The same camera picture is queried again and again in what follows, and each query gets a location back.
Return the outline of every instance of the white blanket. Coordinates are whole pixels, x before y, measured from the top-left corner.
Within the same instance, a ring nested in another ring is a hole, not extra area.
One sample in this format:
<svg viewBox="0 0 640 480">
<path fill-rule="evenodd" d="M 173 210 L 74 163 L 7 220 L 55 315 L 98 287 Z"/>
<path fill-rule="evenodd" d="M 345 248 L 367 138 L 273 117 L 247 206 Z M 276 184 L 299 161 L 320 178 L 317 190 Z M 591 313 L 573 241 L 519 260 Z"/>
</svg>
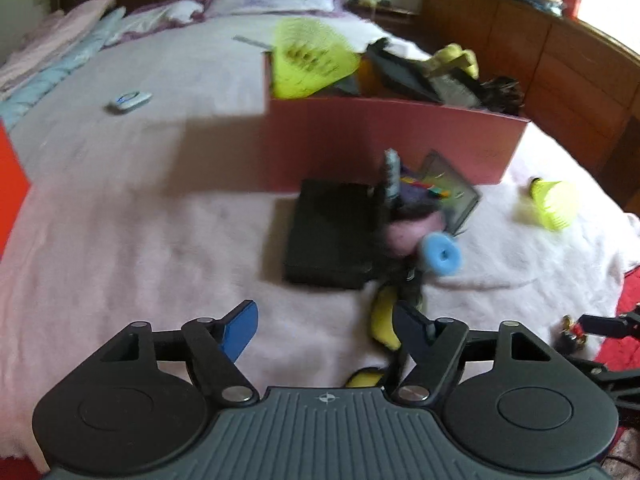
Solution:
<svg viewBox="0 0 640 480">
<path fill-rule="evenodd" d="M 262 57 L 232 38 L 269 43 L 277 19 L 220 18 L 103 51 L 12 131 L 34 186 L 0 265 L 0 455 L 46 467 L 36 402 L 134 320 L 172 330 L 256 300 L 258 333 L 238 366 L 260 391 L 338 386 L 385 364 L 367 336 L 372 286 L 283 284 L 293 199 L 243 191 L 258 178 Z M 359 49 L 382 36 L 355 18 L 331 23 Z M 136 89 L 154 98 L 126 116 L 104 111 Z M 582 207 L 566 231 L 530 215 L 532 176 L 577 184 Z M 503 183 L 482 192 L 459 238 L 462 272 L 425 286 L 430 317 L 484 330 L 517 319 L 549 340 L 564 314 L 614 313 L 640 262 L 638 220 L 555 141 L 531 125 Z"/>
</svg>

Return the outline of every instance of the pink cloth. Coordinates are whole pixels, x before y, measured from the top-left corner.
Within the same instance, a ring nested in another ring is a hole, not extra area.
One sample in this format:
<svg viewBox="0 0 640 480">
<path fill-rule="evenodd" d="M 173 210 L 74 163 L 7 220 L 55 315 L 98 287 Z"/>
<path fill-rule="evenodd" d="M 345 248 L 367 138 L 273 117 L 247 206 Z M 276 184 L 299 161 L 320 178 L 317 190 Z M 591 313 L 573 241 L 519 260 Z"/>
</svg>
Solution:
<svg viewBox="0 0 640 480">
<path fill-rule="evenodd" d="M 66 16 L 54 13 L 45 19 L 27 36 L 27 43 L 0 67 L 0 100 L 82 40 L 114 3 L 115 0 L 89 0 Z"/>
<path fill-rule="evenodd" d="M 441 213 L 434 213 L 419 220 L 392 222 L 386 229 L 386 243 L 394 256 L 404 258 L 415 253 L 420 240 L 429 233 L 444 230 Z"/>
</svg>

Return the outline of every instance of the wooden cabinet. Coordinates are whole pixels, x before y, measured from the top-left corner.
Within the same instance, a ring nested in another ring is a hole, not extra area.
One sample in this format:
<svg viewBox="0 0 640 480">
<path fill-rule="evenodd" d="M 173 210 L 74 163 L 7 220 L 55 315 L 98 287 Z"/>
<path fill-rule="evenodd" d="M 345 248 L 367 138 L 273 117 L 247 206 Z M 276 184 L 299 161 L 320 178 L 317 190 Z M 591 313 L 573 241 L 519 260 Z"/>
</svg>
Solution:
<svg viewBox="0 0 640 480">
<path fill-rule="evenodd" d="M 482 78 L 508 75 L 527 91 L 550 28 L 548 17 L 535 9 L 517 2 L 500 2 L 480 65 Z"/>
<path fill-rule="evenodd" d="M 594 83 L 624 107 L 633 100 L 640 82 L 637 60 L 613 43 L 595 37 L 575 23 L 559 22 L 551 28 L 545 52 Z"/>
<path fill-rule="evenodd" d="M 419 20 L 442 46 L 459 43 L 482 61 L 497 9 L 497 0 L 424 0 Z"/>
<path fill-rule="evenodd" d="M 558 97 L 538 84 L 525 100 L 529 117 L 558 141 L 585 170 L 597 173 L 610 152 L 611 142 Z"/>
<path fill-rule="evenodd" d="M 625 205 L 625 211 L 640 216 L 640 190 Z"/>
<path fill-rule="evenodd" d="M 616 139 L 620 135 L 628 115 L 625 107 L 546 52 L 540 59 L 535 81 L 603 136 Z"/>
<path fill-rule="evenodd" d="M 640 208 L 640 56 L 514 0 L 424 0 L 422 14 L 444 40 L 476 51 L 482 80 L 516 78 L 526 114 L 618 204 Z"/>
</svg>

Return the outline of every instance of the yellow toy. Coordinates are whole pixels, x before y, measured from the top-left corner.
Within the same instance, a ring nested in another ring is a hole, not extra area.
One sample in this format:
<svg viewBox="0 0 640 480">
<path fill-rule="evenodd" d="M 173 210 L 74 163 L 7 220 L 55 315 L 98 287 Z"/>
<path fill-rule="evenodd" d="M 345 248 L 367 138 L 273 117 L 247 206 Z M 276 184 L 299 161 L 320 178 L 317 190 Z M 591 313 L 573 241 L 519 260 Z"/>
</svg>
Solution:
<svg viewBox="0 0 640 480">
<path fill-rule="evenodd" d="M 380 382 L 385 376 L 383 370 L 378 368 L 363 368 L 352 375 L 344 385 L 345 388 L 370 388 Z"/>
<path fill-rule="evenodd" d="M 457 43 L 448 44 L 437 51 L 433 57 L 422 62 L 423 70 L 428 75 L 435 74 L 445 65 L 459 66 L 474 79 L 478 79 L 480 75 L 476 53 L 469 49 L 462 50 Z"/>
<path fill-rule="evenodd" d="M 396 288 L 393 285 L 383 286 L 373 300 L 371 310 L 371 336 L 394 352 L 400 348 L 400 340 L 396 337 L 392 322 L 396 301 Z"/>
</svg>

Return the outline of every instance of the round pad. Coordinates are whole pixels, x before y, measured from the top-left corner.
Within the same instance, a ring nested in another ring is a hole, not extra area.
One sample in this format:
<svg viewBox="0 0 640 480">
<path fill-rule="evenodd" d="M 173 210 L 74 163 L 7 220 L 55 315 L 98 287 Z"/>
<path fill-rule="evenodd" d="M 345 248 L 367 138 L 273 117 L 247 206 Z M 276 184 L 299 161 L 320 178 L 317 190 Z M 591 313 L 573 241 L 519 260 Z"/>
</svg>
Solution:
<svg viewBox="0 0 640 480">
<path fill-rule="evenodd" d="M 546 388 L 518 388 L 498 401 L 498 412 L 525 430 L 552 430 L 567 422 L 573 408 L 567 398 Z"/>
<path fill-rule="evenodd" d="M 599 460 L 618 426 L 607 394 L 570 365 L 510 361 L 450 394 L 442 420 L 453 439 L 480 460 L 531 474 Z"/>
<path fill-rule="evenodd" d="M 177 377 L 149 379 L 53 388 L 33 415 L 47 461 L 91 476 L 128 476 L 183 452 L 204 429 L 205 399 Z"/>
</svg>

